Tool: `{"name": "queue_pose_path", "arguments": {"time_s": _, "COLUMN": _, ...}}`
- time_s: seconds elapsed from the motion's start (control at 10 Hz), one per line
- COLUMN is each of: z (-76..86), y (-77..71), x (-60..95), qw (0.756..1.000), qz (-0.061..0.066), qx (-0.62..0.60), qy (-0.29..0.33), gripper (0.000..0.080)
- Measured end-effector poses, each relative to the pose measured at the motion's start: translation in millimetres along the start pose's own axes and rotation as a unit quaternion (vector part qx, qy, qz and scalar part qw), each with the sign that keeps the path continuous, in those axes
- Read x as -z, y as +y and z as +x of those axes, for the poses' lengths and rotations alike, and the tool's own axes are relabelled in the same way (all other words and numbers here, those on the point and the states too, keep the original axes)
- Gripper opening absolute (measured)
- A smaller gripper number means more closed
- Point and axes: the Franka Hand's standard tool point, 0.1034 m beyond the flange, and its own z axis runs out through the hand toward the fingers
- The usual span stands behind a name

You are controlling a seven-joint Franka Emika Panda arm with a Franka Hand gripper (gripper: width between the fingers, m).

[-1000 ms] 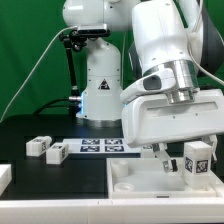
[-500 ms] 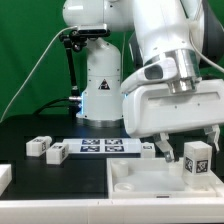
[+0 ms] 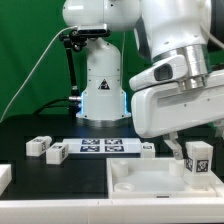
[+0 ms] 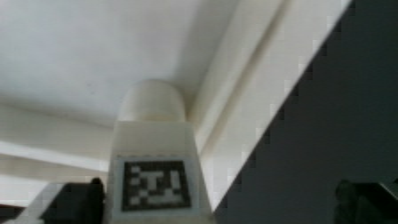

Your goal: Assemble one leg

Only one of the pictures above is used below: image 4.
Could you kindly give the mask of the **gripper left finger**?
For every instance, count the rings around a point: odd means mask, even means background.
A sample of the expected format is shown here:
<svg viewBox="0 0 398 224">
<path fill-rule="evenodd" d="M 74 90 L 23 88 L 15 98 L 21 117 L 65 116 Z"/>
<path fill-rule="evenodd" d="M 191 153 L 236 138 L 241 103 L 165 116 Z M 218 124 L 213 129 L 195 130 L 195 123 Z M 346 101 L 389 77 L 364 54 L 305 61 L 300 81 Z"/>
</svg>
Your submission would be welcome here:
<svg viewBox="0 0 398 224">
<path fill-rule="evenodd" d="M 104 186 L 99 178 L 88 183 L 69 182 L 39 216 L 44 224 L 101 224 Z"/>
</svg>

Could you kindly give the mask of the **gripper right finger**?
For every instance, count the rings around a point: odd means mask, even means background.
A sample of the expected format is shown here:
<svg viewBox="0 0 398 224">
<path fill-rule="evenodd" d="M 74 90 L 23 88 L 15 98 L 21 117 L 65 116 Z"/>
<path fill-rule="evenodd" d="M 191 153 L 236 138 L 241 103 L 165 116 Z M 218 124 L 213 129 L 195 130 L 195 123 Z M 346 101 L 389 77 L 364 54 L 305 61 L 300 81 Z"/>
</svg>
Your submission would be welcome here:
<svg viewBox="0 0 398 224">
<path fill-rule="evenodd" d="M 334 224 L 398 224 L 398 200 L 376 182 L 335 186 Z"/>
</svg>

